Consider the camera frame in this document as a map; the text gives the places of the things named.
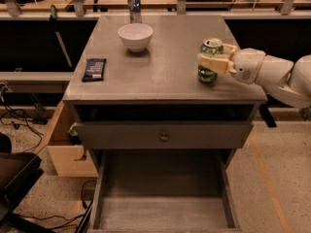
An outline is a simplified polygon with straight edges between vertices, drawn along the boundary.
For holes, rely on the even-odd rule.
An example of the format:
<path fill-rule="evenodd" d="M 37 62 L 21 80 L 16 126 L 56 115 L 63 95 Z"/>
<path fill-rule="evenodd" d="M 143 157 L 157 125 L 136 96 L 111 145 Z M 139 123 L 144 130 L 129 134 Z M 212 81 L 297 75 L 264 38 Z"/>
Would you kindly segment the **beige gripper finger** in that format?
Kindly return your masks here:
<path fill-rule="evenodd" d="M 233 62 L 226 54 L 210 55 L 199 53 L 197 55 L 197 61 L 199 65 L 220 75 L 226 75 L 233 69 Z"/>
<path fill-rule="evenodd" d="M 223 44 L 223 48 L 223 54 L 227 56 L 233 56 L 239 50 L 237 46 L 231 44 Z"/>

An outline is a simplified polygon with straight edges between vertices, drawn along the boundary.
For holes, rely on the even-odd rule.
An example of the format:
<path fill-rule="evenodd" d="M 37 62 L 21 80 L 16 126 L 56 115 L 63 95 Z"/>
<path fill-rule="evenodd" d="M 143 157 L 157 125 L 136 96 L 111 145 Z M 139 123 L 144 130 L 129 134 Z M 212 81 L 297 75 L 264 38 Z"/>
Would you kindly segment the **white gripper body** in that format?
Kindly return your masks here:
<path fill-rule="evenodd" d="M 262 50 L 251 48 L 238 50 L 232 58 L 231 76 L 241 83 L 254 83 L 264 58 L 265 52 Z"/>

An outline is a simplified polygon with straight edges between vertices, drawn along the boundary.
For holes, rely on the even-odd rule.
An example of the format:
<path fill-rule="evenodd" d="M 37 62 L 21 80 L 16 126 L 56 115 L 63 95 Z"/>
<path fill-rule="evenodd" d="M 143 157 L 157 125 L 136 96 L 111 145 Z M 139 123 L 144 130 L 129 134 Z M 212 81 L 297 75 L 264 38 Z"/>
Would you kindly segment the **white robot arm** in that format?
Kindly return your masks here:
<path fill-rule="evenodd" d="M 311 106 L 311 55 L 296 63 L 262 50 L 240 50 L 224 44 L 221 54 L 199 53 L 198 64 L 217 74 L 230 74 L 238 82 L 257 84 L 276 100 L 294 108 Z"/>

